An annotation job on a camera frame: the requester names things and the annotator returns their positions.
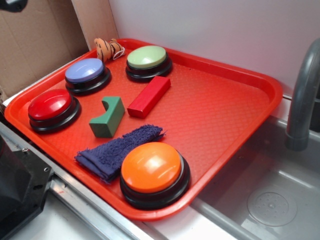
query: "red button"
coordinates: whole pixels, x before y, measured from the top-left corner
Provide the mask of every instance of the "red button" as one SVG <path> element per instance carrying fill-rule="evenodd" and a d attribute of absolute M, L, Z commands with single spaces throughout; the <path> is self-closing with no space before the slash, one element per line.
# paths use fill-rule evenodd
<path fill-rule="evenodd" d="M 65 89 L 54 89 L 36 97 L 28 107 L 34 120 L 48 120 L 63 113 L 71 104 L 72 97 Z"/>

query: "sink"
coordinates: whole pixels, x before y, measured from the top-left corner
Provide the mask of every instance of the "sink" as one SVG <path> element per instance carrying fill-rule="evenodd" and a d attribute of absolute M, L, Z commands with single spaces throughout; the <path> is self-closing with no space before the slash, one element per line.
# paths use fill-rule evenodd
<path fill-rule="evenodd" d="M 237 239 L 319 239 L 320 135 L 311 131 L 307 149 L 291 151 L 286 127 L 269 117 L 192 207 Z"/>

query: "metal faucet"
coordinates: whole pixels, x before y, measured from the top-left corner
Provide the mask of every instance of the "metal faucet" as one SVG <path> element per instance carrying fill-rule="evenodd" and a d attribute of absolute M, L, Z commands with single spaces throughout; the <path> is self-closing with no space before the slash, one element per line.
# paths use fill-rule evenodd
<path fill-rule="evenodd" d="M 285 146 L 303 151 L 309 129 L 320 132 L 320 38 L 309 47 L 294 87 L 286 128 Z"/>

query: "button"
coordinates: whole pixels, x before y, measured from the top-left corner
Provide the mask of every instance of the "button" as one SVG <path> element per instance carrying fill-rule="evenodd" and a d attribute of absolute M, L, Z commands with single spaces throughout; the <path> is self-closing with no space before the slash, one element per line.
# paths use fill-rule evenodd
<path fill-rule="evenodd" d="M 63 113 L 71 104 L 72 97 L 65 89 L 54 89 L 36 97 L 28 107 L 31 118 L 48 120 Z"/>
<path fill-rule="evenodd" d="M 104 67 L 98 58 L 83 59 L 71 65 L 65 71 L 65 77 L 71 83 L 83 83 L 100 75 Z"/>
<path fill-rule="evenodd" d="M 132 190 L 156 193 L 170 187 L 179 177 L 182 158 L 172 146 L 150 142 L 133 149 L 124 159 L 121 174 Z"/>
<path fill-rule="evenodd" d="M 132 51 L 128 57 L 128 64 L 136 69 L 152 68 L 161 64 L 167 56 L 161 46 L 143 46 Z"/>

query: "navy blue cloth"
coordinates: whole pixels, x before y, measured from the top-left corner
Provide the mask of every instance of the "navy blue cloth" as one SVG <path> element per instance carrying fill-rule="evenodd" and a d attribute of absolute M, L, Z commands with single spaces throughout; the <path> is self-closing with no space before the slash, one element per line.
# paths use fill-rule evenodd
<path fill-rule="evenodd" d="M 131 150 L 149 142 L 156 142 L 165 134 L 162 128 L 143 125 L 122 137 L 111 140 L 93 149 L 79 151 L 75 160 L 109 183 L 116 178 L 121 165 Z"/>

